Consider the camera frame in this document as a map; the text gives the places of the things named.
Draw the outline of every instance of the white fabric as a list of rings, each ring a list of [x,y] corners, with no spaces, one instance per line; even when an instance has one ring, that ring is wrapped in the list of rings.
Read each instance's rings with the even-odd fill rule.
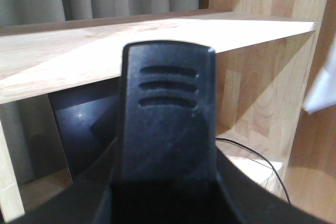
[[[308,113],[336,104],[336,37],[329,49],[327,61],[317,74],[303,103]]]

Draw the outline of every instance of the light wood shelf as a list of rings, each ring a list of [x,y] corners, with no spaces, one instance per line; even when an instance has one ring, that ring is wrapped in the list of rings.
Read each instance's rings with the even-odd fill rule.
[[[111,18],[111,25],[104,21],[94,27],[80,27],[77,22],[77,28],[70,24],[72,29],[63,29],[67,26],[60,23],[59,29],[52,24],[26,26],[23,31],[29,32],[19,34],[17,28],[5,29],[3,35],[0,31],[0,104],[117,77],[122,48],[130,42],[180,40],[210,46],[219,53],[308,33],[318,25],[234,12],[187,12],[192,13],[119,24],[119,18]]]

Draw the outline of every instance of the black plastic object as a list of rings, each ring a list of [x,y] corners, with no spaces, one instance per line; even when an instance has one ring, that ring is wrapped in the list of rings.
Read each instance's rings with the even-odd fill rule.
[[[210,223],[215,51],[151,41],[127,45],[122,60],[113,216],[118,223]]]
[[[118,86],[114,78],[48,95],[74,180],[116,137]]]
[[[123,57],[119,138],[72,186],[12,224],[326,223],[215,155],[211,49],[143,42]]]

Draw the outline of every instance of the wood grain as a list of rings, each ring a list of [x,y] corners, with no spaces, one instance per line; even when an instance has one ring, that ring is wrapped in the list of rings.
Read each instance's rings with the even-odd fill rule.
[[[336,4],[328,0],[308,87],[323,66],[336,36]],[[301,111],[286,186],[297,207],[336,222],[336,107],[312,115]]]
[[[238,13],[112,23],[0,36],[0,103],[117,77],[122,48],[130,42],[180,40],[223,52],[306,33],[319,26],[296,19]]]
[[[60,170],[44,178],[20,186],[20,193],[25,211],[31,211],[55,197],[72,184],[68,169]]]
[[[10,158],[0,120],[0,210],[6,222],[25,214]]]
[[[209,0],[209,7],[322,21],[327,0]],[[219,54],[219,122],[284,159],[284,178],[318,31]]]

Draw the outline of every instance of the wooden panel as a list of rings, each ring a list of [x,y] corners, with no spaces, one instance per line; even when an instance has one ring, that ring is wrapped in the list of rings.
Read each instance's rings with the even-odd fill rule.
[[[262,143],[260,144],[256,141],[251,142],[248,138],[220,125],[217,127],[217,137],[235,140],[256,150],[271,161],[278,173],[281,172],[284,160],[276,153],[270,151]],[[273,170],[263,159],[230,143],[217,141],[216,145],[233,164],[254,182],[263,186],[271,193],[278,193],[278,178],[275,177]]]
[[[0,120],[0,210],[6,222],[25,213],[10,158]]]
[[[24,27],[29,33],[0,37],[0,103],[117,77],[122,48],[130,42],[180,40],[223,52],[306,33],[316,26],[297,19],[214,13],[35,33],[30,31],[43,26]]]
[[[209,6],[320,22],[326,1],[209,0]],[[317,38],[318,31],[220,54],[219,121],[283,157],[283,177]]]
[[[336,4],[328,0],[308,86],[328,55],[336,36]],[[336,106],[312,115],[301,111],[286,185],[294,205],[336,222]]]
[[[28,212],[42,205],[71,184],[72,179],[69,170],[63,169],[27,185],[20,186],[25,211]]]

